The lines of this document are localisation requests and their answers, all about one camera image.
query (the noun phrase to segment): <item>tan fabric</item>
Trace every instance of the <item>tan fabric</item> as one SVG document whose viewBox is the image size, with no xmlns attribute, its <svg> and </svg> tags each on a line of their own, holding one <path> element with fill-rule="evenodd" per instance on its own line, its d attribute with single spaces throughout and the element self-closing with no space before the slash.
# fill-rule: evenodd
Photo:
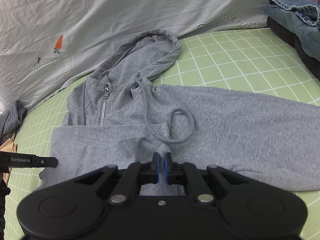
<svg viewBox="0 0 320 240">
<path fill-rule="evenodd" d="M 13 142 L 15 138 L 15 134 L 12 137 L 5 141 L 3 145 L 0 146 L 0 151 L 2 152 L 11 152 L 17 153 L 17 145 Z M 10 173 L 3 173 L 3 180 L 8 185 Z"/>
</svg>

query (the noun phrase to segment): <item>zipper pull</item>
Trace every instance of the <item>zipper pull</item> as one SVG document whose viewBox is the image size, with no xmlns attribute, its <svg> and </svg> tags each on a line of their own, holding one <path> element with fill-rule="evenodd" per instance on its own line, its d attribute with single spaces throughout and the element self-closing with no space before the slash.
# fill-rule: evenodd
<svg viewBox="0 0 320 240">
<path fill-rule="evenodd" d="M 109 97 L 109 86 L 106 85 L 106 91 L 104 92 L 103 98 L 108 98 Z"/>
</svg>

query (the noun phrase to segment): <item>white duvet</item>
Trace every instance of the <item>white duvet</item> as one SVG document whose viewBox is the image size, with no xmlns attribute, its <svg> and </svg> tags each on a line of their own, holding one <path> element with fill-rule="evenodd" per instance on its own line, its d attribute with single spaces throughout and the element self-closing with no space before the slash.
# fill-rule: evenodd
<svg viewBox="0 0 320 240">
<path fill-rule="evenodd" d="M 137 33 L 266 25 L 265 0 L 0 0 L 0 112 L 28 110 Z"/>
</svg>

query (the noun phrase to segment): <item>arrow print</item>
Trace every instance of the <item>arrow print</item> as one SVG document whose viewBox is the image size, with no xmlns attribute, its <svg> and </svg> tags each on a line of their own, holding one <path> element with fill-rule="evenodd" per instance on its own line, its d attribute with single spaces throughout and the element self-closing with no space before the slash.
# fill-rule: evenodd
<svg viewBox="0 0 320 240">
<path fill-rule="evenodd" d="M 0 48 L 0 57 L 5 57 L 8 58 L 12 55 L 11 49 L 9 48 L 9 46 L 7 45 L 7 48 Z"/>
</svg>

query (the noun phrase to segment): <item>metal screw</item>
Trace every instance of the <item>metal screw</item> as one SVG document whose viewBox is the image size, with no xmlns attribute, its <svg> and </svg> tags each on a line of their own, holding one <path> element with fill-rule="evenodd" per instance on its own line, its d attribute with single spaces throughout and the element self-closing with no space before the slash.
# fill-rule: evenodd
<svg viewBox="0 0 320 240">
<path fill-rule="evenodd" d="M 200 194 L 198 200 L 202 203 L 209 203 L 214 200 L 214 197 L 210 194 Z"/>
<path fill-rule="evenodd" d="M 159 206 L 164 206 L 166 204 L 166 201 L 164 201 L 164 200 L 159 200 L 158 201 L 158 205 Z"/>
<path fill-rule="evenodd" d="M 126 201 L 126 197 L 124 195 L 121 194 L 116 194 L 111 196 L 110 200 L 112 203 L 122 203 L 124 201 Z"/>
</svg>

